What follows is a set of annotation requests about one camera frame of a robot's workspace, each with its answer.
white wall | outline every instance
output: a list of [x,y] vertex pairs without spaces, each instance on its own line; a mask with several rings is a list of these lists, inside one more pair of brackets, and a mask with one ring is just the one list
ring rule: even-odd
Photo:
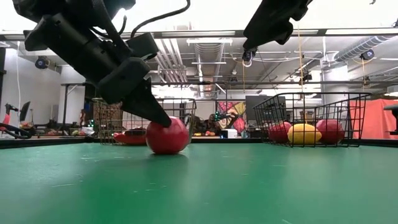
[[[86,78],[80,75],[71,66],[62,67],[61,83],[83,83]],[[63,121],[63,105],[65,102],[65,87],[61,86],[59,93],[59,110],[58,110],[58,122]],[[80,111],[84,108],[85,104],[85,87],[77,86],[69,95],[67,100],[67,117],[66,123],[72,124],[73,122],[79,123]]]
[[209,102],[197,102],[197,110],[195,115],[201,119],[208,119],[210,114],[215,113],[216,103],[214,101]]
[[[2,86],[2,97],[0,105],[0,118],[6,113],[4,105],[9,103],[18,107],[17,86],[17,51],[7,49]],[[21,107],[30,101],[30,109],[33,109],[34,123],[48,123],[51,117],[51,106],[57,105],[60,98],[61,76],[52,70],[39,70],[34,63],[18,58],[19,83],[21,86]],[[26,120],[30,121],[31,113],[27,114]],[[12,113],[10,125],[18,126],[17,114]]]

black robotic arm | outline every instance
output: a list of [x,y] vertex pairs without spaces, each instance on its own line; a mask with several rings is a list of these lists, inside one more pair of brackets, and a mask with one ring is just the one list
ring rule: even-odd
[[[307,11],[312,0],[263,0],[251,19],[244,35],[246,50],[276,40],[284,44],[295,20]],[[145,24],[181,13],[170,12],[145,21],[133,30],[131,39],[124,42],[112,25],[111,19],[121,9],[130,9],[135,0],[13,0],[18,14],[37,23],[25,33],[28,51],[53,50],[88,82],[97,87],[105,102],[122,102],[122,110],[155,121],[165,127],[171,120],[151,93],[149,72],[145,63],[159,51],[150,33],[135,37]],[[107,32],[111,40],[102,40],[94,34],[94,27]]]

ceiling light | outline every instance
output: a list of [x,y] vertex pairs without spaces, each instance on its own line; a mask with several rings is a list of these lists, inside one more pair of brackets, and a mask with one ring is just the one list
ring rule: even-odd
[[398,96],[398,85],[387,87],[386,96]]
[[226,62],[192,62],[192,65],[226,65]]
[[163,32],[162,37],[231,37],[235,31],[175,31]]
[[[300,29],[300,35],[305,35],[305,34],[317,34],[318,30],[302,30]],[[298,35],[299,31],[298,30],[294,30],[292,35]]]
[[380,60],[398,61],[398,58],[380,58]]
[[352,34],[398,34],[396,28],[376,29],[328,29],[326,35],[352,35]]
[[232,44],[232,39],[200,38],[188,39],[188,44]]

air duct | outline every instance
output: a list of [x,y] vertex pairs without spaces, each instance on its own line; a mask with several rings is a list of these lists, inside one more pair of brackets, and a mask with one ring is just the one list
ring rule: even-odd
[[[197,58],[197,66],[199,76],[207,76],[206,78],[202,78],[203,81],[207,82],[216,82],[217,76],[220,72],[221,68],[221,59],[223,58],[224,52],[224,43],[203,43],[195,44],[195,55]],[[213,87],[209,86],[201,86],[200,94],[204,91],[208,93],[206,96],[211,96],[211,91]]]
[[336,62],[346,62],[350,59],[360,56],[362,53],[371,50],[372,48],[386,42],[394,36],[373,36],[359,40],[348,48],[338,52],[334,60]]

green table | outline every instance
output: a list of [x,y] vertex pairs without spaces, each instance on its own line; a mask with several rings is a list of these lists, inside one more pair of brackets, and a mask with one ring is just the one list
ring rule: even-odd
[[398,149],[70,144],[0,151],[1,223],[398,223]]

